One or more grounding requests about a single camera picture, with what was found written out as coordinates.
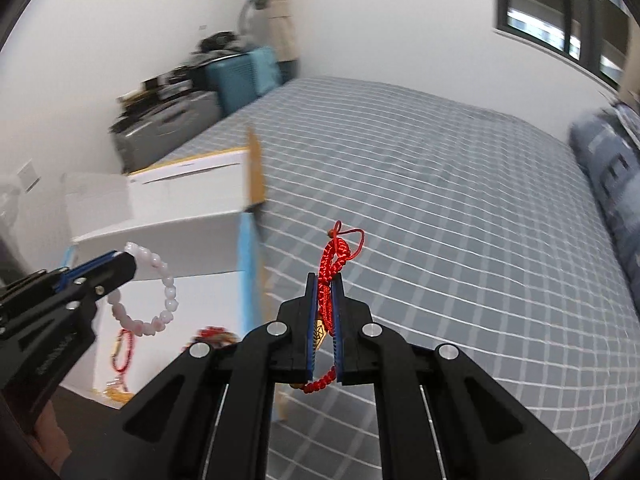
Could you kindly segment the person's left hand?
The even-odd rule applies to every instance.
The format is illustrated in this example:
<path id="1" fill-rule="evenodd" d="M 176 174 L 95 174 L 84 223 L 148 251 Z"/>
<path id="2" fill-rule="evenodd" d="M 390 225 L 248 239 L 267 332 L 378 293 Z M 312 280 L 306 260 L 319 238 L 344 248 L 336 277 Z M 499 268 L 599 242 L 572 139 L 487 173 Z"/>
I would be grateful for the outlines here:
<path id="1" fill-rule="evenodd" d="M 63 429 L 58 426 L 55 410 L 51 401 L 48 401 L 38 416 L 32 440 L 34 450 L 40 457 L 59 474 L 65 461 L 70 457 L 70 441 Z"/>

